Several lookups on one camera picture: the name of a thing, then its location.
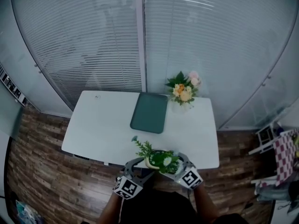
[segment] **human arm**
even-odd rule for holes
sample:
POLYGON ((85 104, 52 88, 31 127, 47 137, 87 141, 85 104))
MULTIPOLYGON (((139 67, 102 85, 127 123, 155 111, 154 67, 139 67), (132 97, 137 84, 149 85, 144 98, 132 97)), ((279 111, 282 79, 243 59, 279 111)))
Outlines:
POLYGON ((106 207, 101 213, 97 224, 118 224, 122 197, 112 193, 106 207))
POLYGON ((220 215, 203 183, 194 189, 194 197, 198 216, 207 224, 213 223, 220 215))

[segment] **orange flower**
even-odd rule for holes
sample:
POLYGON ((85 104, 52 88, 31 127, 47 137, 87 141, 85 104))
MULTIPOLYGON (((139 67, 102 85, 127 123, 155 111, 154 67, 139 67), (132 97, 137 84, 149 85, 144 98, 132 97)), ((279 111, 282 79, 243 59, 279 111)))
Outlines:
POLYGON ((185 86, 183 84, 179 84, 179 89, 178 89, 178 93, 182 93, 182 91, 184 90, 185 86))

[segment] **green tray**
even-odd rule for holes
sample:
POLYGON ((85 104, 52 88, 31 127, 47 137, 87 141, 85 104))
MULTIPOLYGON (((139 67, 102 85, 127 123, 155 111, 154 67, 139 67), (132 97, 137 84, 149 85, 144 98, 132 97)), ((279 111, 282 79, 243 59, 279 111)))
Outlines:
POLYGON ((162 133, 164 130, 166 109, 167 96, 140 93, 130 127, 151 133, 162 133))

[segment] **window blinds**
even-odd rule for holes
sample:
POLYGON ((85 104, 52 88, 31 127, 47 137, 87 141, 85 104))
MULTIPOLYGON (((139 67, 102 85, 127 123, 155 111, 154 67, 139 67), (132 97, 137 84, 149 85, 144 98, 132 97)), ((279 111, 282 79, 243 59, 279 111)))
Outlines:
POLYGON ((297 0, 145 0, 149 92, 196 70, 220 127, 257 90, 285 47, 297 0))
POLYGON ((74 108, 83 90, 142 91, 135 0, 12 0, 44 75, 74 108))

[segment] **flower bouquet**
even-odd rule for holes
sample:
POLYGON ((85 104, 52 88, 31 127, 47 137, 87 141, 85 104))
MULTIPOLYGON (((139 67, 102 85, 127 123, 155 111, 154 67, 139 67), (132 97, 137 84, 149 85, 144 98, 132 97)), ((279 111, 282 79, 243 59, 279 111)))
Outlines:
POLYGON ((137 136, 132 141, 140 148, 140 151, 136 154, 145 158, 145 165, 148 168, 168 174, 178 174, 182 170, 183 162, 173 151, 154 150, 148 141, 144 144, 138 141, 137 136))
POLYGON ((190 104, 194 101, 198 88, 201 85, 201 79, 196 71, 192 71, 188 76, 180 71, 174 78, 168 79, 166 85, 171 87, 171 100, 178 103, 180 106, 190 104))

